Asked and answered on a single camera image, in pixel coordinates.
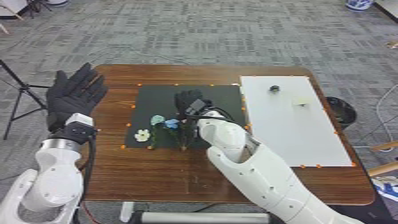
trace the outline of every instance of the blue object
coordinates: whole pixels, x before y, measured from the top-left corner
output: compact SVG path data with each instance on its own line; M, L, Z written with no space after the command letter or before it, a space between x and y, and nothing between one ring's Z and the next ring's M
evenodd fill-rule
M166 120L165 121L165 127L170 128L170 129L177 129L177 123L179 123L177 119Z
M369 8L372 2L372 0L346 0L344 6L349 10L360 12Z

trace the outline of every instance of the black mat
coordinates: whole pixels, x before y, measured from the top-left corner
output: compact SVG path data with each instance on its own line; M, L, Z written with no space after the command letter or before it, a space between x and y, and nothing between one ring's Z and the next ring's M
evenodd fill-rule
M127 128L124 144L127 148L145 148L150 141L136 142L138 130L150 130L150 117L161 115L165 119L175 118L173 94L182 90L200 90L204 99L221 108L232 116L236 124L245 126L241 111L241 94L237 86L141 86L131 113L131 126ZM207 143L200 138L193 140L188 149L205 149ZM166 130L156 129L156 148L179 148L175 137Z

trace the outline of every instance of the white cylinder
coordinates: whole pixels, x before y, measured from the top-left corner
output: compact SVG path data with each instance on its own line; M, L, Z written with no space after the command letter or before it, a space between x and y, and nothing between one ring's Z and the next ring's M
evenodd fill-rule
M269 223L264 213L161 213L143 212L141 223Z

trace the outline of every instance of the gray carpet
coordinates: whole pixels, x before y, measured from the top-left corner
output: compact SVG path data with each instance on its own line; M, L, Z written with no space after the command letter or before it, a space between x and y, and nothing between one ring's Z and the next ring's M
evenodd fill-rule
M63 8L24 21L1 21L0 57L24 81L49 84L54 70L76 70L88 61L125 64L225 64L303 66L314 73L324 95L342 98L358 113L346 129L353 145L387 141L378 128L376 101L398 83L398 26L380 11L349 12L328 0L72 0ZM0 77L10 81L0 71ZM0 130L12 109L15 90L0 83ZM398 114L396 92L381 104L381 117ZM33 108L22 100L21 112ZM398 120L388 122L398 138ZM35 167L33 153L46 138L44 116L35 113L14 123L0 141L0 179ZM394 161L388 153L356 149L365 168ZM14 179L0 181L0 198ZM385 200L390 213L398 206ZM150 210L195 210L198 205L149 204ZM117 203L88 203L102 223L115 223ZM243 211L255 207L214 207Z

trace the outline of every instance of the metal stand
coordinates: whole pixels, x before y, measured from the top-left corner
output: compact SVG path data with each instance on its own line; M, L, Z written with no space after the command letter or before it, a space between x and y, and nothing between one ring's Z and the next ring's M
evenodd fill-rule
M22 83L19 77L15 76L15 73L12 72L12 70L10 70L10 68L5 65L1 60L0 60L0 67L6 71L8 76L12 77L14 81L15 81L15 83L19 85L19 88L17 88L19 93L17 93L14 108L12 108L10 117L8 117L6 129L5 129L5 132L3 132L3 140L6 140L12 122L19 118L28 116L35 111L46 110L46 103L42 102L38 96L35 95L33 91L30 90L30 87L31 88L49 88L49 87L47 86L38 86L38 85L28 85L26 83ZM21 114L19 116L15 116L15 110L17 110L17 106L19 106L21 94L26 94L31 97L35 103L38 104L38 108L35 110L31 110L30 112L26 112L24 114Z
M49 9L44 0L26 0L28 2L28 9L30 9L30 17L33 18L33 12L40 12L40 7L47 9L51 12L53 10Z

